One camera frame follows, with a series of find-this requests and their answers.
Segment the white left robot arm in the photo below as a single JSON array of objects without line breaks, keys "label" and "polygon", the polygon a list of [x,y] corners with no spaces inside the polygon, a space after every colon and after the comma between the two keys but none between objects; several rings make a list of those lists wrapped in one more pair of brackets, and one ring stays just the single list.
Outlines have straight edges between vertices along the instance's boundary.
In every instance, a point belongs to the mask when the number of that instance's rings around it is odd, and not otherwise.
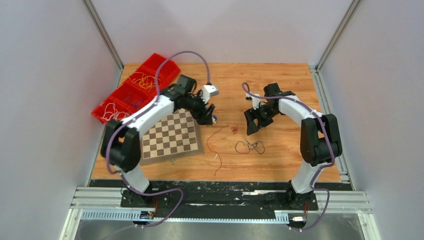
[{"label": "white left robot arm", "polygon": [[125,186],[134,192],[133,200],[140,207],[149,206],[154,196],[149,190],[151,184],[140,168],[143,135],[180,109],[189,111],[199,125],[215,123],[215,106],[209,104],[209,100],[219,94],[219,89],[208,82],[193,94],[196,85],[195,79],[180,75],[176,83],[162,89],[136,113],[122,120],[112,119],[106,124],[100,154],[105,158],[108,171],[119,174]]}]

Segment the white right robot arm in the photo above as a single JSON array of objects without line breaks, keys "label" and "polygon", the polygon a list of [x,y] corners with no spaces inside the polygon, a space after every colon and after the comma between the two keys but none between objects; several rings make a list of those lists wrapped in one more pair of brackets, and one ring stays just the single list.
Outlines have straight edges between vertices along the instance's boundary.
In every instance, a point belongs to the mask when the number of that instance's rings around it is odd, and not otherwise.
[{"label": "white right robot arm", "polygon": [[241,86],[252,102],[244,112],[247,135],[269,126],[277,115],[290,117],[300,126],[302,163],[283,199],[290,208],[300,209],[311,197],[322,170],[332,167],[343,152],[337,117],[312,109],[292,91],[281,91],[277,83],[265,86],[263,96],[251,93],[246,82]]}]

